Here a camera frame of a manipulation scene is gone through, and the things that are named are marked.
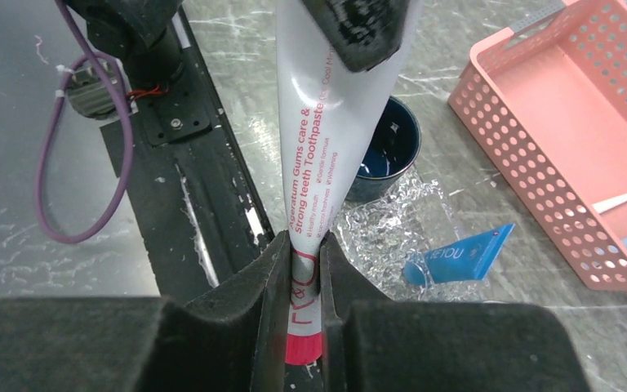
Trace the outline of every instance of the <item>black cup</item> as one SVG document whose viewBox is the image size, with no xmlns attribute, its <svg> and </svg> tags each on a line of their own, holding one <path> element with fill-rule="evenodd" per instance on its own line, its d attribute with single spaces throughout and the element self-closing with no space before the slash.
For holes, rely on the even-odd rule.
<svg viewBox="0 0 627 392">
<path fill-rule="evenodd" d="M 391 96 L 345 200 L 369 203 L 381 198 L 415 162 L 420 144 L 420 125 L 415 115 Z"/>
</svg>

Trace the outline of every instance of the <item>pink plastic basket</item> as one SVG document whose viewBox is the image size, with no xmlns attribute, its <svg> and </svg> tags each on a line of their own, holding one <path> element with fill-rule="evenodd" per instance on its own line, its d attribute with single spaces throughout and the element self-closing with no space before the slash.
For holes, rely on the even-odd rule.
<svg viewBox="0 0 627 392">
<path fill-rule="evenodd" d="M 476 44 L 449 104 L 583 282 L 627 291 L 627 6 L 565 0 Z"/>
</svg>

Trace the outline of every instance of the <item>transparent plastic bag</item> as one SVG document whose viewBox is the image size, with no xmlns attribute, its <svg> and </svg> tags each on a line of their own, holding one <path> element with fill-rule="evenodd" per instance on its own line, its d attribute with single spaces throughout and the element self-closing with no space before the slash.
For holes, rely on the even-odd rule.
<svg viewBox="0 0 627 392">
<path fill-rule="evenodd" d="M 413 170 L 375 202 L 346 203 L 332 230 L 349 262 L 393 300 L 480 301 L 488 287 L 487 279 L 418 287 L 403 277 L 407 261 L 465 236 L 438 181 Z"/>
</svg>

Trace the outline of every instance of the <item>white stick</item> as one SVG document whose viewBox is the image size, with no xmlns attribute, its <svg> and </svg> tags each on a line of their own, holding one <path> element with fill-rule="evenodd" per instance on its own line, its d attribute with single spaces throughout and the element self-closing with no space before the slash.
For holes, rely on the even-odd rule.
<svg viewBox="0 0 627 392">
<path fill-rule="evenodd" d="M 599 203 L 593 204 L 593 208 L 599 214 L 602 214 L 611 210 L 612 208 L 619 207 L 621 204 L 624 203 L 627 203 L 627 194 L 622 194 L 613 198 L 608 198 L 607 200 L 602 200 Z"/>
</svg>

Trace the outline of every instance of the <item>bolt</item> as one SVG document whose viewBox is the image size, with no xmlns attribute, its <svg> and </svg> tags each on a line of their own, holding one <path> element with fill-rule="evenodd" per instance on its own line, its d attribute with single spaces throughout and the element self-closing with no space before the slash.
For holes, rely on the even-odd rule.
<svg viewBox="0 0 627 392">
<path fill-rule="evenodd" d="M 181 126 L 183 126 L 184 124 L 181 123 L 181 120 L 179 120 L 178 118 L 175 118 L 175 119 L 171 120 L 169 125 L 171 125 L 172 128 L 174 128 L 176 130 L 179 130 L 179 129 L 181 129 Z"/>
</svg>

